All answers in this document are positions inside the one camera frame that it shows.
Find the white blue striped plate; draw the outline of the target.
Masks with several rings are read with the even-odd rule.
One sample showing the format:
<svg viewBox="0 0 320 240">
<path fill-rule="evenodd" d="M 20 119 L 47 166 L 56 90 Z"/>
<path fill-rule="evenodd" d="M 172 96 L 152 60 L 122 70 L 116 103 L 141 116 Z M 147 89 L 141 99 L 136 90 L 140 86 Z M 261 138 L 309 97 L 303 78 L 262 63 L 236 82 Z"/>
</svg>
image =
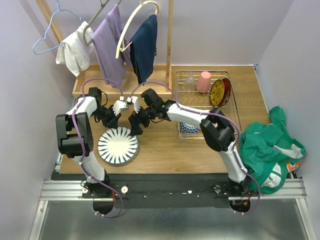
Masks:
<svg viewBox="0 0 320 240">
<path fill-rule="evenodd" d="M 131 136 L 131 130 L 119 126 L 104 132 L 98 140 L 97 150 L 100 157 L 108 164 L 120 166 L 129 163 L 139 151 L 137 136 Z"/>
</svg>

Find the blue white patterned bowl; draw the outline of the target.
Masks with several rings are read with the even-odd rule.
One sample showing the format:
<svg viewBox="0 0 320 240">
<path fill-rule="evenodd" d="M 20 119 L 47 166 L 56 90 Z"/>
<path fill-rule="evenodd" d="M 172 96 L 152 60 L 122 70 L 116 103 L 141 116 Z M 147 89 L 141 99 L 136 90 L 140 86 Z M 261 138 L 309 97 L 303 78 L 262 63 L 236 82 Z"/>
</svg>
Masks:
<svg viewBox="0 0 320 240">
<path fill-rule="evenodd" d="M 179 132 L 182 134 L 198 134 L 200 129 L 196 126 L 187 124 L 185 122 L 179 122 Z"/>
</svg>

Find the clear drinking glass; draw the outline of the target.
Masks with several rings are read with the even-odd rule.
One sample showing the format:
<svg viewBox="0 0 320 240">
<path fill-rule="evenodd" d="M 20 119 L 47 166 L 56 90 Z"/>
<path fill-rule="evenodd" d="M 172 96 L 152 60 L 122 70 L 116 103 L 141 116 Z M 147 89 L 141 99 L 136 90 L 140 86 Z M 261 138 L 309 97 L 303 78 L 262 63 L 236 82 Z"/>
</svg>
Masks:
<svg viewBox="0 0 320 240">
<path fill-rule="evenodd" d="M 183 85 L 183 90 L 184 91 L 193 91 L 195 89 L 195 77 L 193 75 L 187 75 L 184 85 Z"/>
</svg>

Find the pink cup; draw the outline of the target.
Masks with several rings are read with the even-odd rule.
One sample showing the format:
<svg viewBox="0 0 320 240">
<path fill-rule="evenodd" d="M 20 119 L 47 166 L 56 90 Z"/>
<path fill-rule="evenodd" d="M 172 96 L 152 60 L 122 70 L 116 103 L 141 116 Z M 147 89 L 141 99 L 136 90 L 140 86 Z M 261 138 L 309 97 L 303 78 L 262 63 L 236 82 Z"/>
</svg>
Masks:
<svg viewBox="0 0 320 240">
<path fill-rule="evenodd" d="M 211 87 L 211 73 L 208 71 L 203 71 L 196 83 L 196 90 L 200 93 L 206 93 Z"/>
</svg>

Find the yellow patterned plate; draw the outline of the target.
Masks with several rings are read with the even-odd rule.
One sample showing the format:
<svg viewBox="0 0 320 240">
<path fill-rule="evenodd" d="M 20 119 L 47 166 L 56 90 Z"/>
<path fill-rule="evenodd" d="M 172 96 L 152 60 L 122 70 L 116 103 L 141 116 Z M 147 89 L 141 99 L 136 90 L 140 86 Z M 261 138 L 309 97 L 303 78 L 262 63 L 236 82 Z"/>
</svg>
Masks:
<svg viewBox="0 0 320 240">
<path fill-rule="evenodd" d="M 210 89 L 210 103 L 215 107 L 218 106 L 224 97 L 224 92 L 225 86 L 223 81 L 221 79 L 216 80 Z"/>
</svg>

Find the red floral plate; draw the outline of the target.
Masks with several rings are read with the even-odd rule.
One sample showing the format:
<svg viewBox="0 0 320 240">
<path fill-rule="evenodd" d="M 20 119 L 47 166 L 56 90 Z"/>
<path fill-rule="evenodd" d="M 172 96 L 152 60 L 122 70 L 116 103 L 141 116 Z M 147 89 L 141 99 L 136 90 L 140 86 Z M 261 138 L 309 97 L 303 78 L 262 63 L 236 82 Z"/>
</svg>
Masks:
<svg viewBox="0 0 320 240">
<path fill-rule="evenodd" d="M 232 92 L 232 84 L 231 81 L 228 78 L 223 78 L 222 79 L 223 85 L 224 85 L 224 94 L 223 94 L 223 98 L 219 104 L 220 107 L 223 107 L 224 105 L 227 104 L 230 96 L 231 96 L 231 92 Z"/>
</svg>

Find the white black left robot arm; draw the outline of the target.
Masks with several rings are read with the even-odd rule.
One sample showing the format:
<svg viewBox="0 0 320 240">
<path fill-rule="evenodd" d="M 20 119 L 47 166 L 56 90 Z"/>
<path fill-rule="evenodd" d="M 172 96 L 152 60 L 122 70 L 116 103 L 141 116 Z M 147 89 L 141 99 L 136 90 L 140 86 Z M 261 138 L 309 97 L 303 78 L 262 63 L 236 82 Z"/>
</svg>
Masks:
<svg viewBox="0 0 320 240">
<path fill-rule="evenodd" d="M 113 106 L 107 108 L 102 104 L 102 94 L 97 87 L 89 88 L 70 111 L 56 116 L 55 125 L 58 150 L 84 170 L 86 180 L 83 188 L 87 194 L 105 198 L 111 194 L 110 178 L 93 153 L 90 117 L 96 118 L 106 128 L 116 129 L 121 115 L 115 114 Z"/>
</svg>

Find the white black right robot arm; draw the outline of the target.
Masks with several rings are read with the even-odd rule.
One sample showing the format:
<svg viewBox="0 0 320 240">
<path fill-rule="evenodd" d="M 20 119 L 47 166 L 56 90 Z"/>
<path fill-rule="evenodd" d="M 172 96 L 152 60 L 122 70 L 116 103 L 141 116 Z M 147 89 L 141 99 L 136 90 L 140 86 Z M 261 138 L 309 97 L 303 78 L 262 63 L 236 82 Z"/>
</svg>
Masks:
<svg viewBox="0 0 320 240">
<path fill-rule="evenodd" d="M 133 106 L 134 111 L 128 120 L 131 125 L 131 135 L 143 134 L 140 125 L 147 128 L 150 121 L 158 118 L 169 122 L 181 122 L 199 128 L 208 147 L 219 153 L 228 171 L 229 190 L 233 195 L 241 196 L 248 191 L 250 177 L 248 170 L 241 161 L 237 150 L 235 131 L 232 120 L 215 107 L 212 110 L 199 110 L 181 105 L 176 100 L 163 99 L 151 88 L 141 94 L 147 108 L 139 103 L 139 98 L 130 95 L 126 102 Z"/>
</svg>

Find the wooden clothes rack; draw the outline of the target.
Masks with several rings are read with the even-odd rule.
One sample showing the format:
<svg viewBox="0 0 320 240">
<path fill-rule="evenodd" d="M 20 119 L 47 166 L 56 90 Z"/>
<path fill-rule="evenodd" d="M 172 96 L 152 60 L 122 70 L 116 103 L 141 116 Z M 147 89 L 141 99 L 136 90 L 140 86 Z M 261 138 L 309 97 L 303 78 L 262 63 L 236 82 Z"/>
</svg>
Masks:
<svg viewBox="0 0 320 240">
<path fill-rule="evenodd" d="M 53 12 L 51 11 L 46 0 L 37 0 L 36 4 L 41 11 L 43 17 L 49 24 L 49 28 L 52 29 L 53 35 L 56 40 L 60 43 L 64 36 L 61 32 L 60 26 L 57 21 L 53 20 L 50 22 Z M 168 27 L 167 27 L 167 50 L 166 50 L 166 64 L 155 64 L 154 70 L 151 76 L 147 79 L 145 84 L 150 84 L 151 82 L 159 82 L 161 84 L 153 84 L 152 87 L 155 88 L 161 97 L 169 98 L 171 97 L 171 92 L 167 89 L 172 87 L 172 65 L 171 65 L 171 44 L 172 44 L 172 29 L 173 29 L 173 10 L 174 2 L 172 0 L 168 1 Z M 129 95 L 134 91 L 134 88 L 138 86 L 138 79 L 134 74 L 132 67 L 127 66 L 127 76 L 124 79 L 121 89 L 124 95 Z M 110 85 L 105 84 L 99 78 L 102 77 L 101 69 L 98 64 L 91 64 L 87 70 L 82 71 L 80 75 L 75 79 L 75 83 L 72 90 L 72 95 L 74 98 L 79 97 L 82 93 L 86 93 L 90 87 L 98 87 L 103 92 L 109 96 L 110 99 L 116 99 L 119 95 L 118 90 Z"/>
</svg>

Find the navy blue cloth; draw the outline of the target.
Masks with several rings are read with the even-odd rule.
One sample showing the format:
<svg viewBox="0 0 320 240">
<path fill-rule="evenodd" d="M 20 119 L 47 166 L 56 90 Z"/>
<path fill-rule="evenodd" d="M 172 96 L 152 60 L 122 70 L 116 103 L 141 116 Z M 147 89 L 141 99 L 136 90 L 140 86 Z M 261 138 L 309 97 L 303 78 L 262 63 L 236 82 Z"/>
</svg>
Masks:
<svg viewBox="0 0 320 240">
<path fill-rule="evenodd" d="M 152 14 L 130 39 L 130 60 L 139 84 L 146 82 L 153 73 L 157 35 L 158 19 Z"/>
</svg>

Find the white cloth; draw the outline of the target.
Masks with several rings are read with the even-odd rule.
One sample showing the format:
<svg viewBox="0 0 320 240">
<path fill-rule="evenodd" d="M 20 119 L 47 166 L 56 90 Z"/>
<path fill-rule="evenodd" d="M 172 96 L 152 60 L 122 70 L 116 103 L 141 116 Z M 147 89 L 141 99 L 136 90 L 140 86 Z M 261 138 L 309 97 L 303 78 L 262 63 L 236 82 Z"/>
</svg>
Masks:
<svg viewBox="0 0 320 240">
<path fill-rule="evenodd" d="M 83 21 L 75 32 L 62 41 L 55 58 L 57 65 L 66 65 L 75 77 L 90 66 L 91 56 L 95 52 L 93 43 L 86 46 L 83 39 L 83 30 L 87 24 L 86 21 Z"/>
</svg>

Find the purple cloth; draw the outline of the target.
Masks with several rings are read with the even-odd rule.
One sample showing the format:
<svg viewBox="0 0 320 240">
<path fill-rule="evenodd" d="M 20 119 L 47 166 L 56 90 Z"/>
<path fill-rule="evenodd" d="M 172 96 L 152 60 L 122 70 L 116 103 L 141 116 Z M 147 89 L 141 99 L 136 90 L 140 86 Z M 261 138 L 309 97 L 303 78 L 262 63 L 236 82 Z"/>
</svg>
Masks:
<svg viewBox="0 0 320 240">
<path fill-rule="evenodd" d="M 119 53 L 116 58 L 118 41 L 123 31 L 119 6 L 114 5 L 92 35 L 92 43 L 105 83 L 115 88 L 121 86 L 127 76 L 126 66 L 131 67 L 130 51 Z"/>
</svg>

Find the green cloth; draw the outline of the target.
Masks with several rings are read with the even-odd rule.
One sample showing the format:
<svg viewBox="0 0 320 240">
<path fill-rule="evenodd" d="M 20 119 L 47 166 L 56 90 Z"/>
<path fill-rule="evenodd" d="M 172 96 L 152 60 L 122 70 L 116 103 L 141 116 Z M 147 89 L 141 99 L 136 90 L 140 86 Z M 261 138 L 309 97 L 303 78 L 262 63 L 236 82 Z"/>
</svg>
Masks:
<svg viewBox="0 0 320 240">
<path fill-rule="evenodd" d="M 255 178 L 250 191 L 273 194 L 281 189 L 287 174 L 297 169 L 307 151 L 287 130 L 284 110 L 275 106 L 269 110 L 269 124 L 253 122 L 240 136 L 239 155 Z"/>
</svg>

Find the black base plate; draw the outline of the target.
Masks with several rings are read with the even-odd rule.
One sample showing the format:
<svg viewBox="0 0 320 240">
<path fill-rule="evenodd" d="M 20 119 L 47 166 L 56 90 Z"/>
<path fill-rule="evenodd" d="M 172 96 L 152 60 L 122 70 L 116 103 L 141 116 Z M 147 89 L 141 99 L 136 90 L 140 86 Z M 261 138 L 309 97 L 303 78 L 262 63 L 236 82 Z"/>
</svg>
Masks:
<svg viewBox="0 0 320 240">
<path fill-rule="evenodd" d="M 257 193 L 237 195 L 231 189 L 226 173 L 168 173 L 168 174 L 107 174 L 109 186 L 121 191 L 116 208 L 173 209 L 173 208 L 228 208 L 231 199 L 254 199 Z"/>
</svg>

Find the aluminium rail frame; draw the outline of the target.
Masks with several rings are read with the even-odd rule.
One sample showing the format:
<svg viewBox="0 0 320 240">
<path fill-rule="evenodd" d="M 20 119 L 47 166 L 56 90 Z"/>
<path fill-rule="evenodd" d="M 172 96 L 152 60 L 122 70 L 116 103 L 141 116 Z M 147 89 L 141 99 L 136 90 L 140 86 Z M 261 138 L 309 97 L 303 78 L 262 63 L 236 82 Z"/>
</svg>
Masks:
<svg viewBox="0 0 320 240">
<path fill-rule="evenodd" d="M 227 174 L 204 140 L 183 140 L 175 123 L 156 124 L 140 137 L 130 163 L 106 166 L 108 174 Z M 274 194 L 251 198 L 252 213 L 230 207 L 115 208 L 111 218 L 94 214 L 94 197 L 83 197 L 84 176 L 62 158 L 42 186 L 32 240 L 314 240 L 302 178 L 289 174 Z"/>
</svg>

